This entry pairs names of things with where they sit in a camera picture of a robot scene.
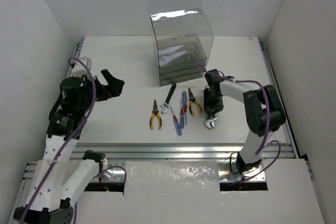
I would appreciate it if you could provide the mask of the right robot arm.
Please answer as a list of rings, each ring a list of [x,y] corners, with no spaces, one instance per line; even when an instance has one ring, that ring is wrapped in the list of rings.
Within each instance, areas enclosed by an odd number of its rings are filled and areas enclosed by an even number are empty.
[[[236,173],[256,168],[271,134],[286,122],[286,115],[274,86],[263,86],[254,80],[223,77],[217,69],[205,71],[207,87],[203,91],[205,126],[215,128],[216,114],[223,111],[223,97],[241,102],[245,108],[249,132],[243,148],[236,157]]]

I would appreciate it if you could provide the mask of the clear acrylic box cover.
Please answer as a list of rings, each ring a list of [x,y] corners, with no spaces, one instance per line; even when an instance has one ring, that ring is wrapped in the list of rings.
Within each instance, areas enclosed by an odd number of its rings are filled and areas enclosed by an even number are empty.
[[[207,54],[207,60],[205,63],[196,62],[194,66],[205,67],[211,54],[214,33],[202,9],[201,0],[146,0],[146,2],[153,31],[153,48],[159,84],[157,41],[161,38],[196,34]]]

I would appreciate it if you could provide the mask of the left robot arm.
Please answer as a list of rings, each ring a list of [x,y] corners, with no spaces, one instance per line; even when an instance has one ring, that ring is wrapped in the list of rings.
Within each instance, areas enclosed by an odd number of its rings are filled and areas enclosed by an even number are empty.
[[[101,71],[107,81],[102,85],[91,74],[63,79],[60,94],[49,114],[46,146],[35,183],[25,203],[14,210],[19,223],[73,223],[75,205],[91,180],[104,169],[104,153],[88,150],[77,170],[65,182],[72,151],[95,102],[120,96],[124,81]]]

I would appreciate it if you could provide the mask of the red handle adjustable wrench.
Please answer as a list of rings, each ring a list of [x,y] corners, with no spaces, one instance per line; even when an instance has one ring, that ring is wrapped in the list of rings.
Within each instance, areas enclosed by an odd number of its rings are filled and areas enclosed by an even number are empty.
[[[218,118],[215,116],[213,111],[208,111],[207,112],[207,117],[204,121],[205,127],[209,130],[212,130],[215,128],[215,122],[218,120]]]

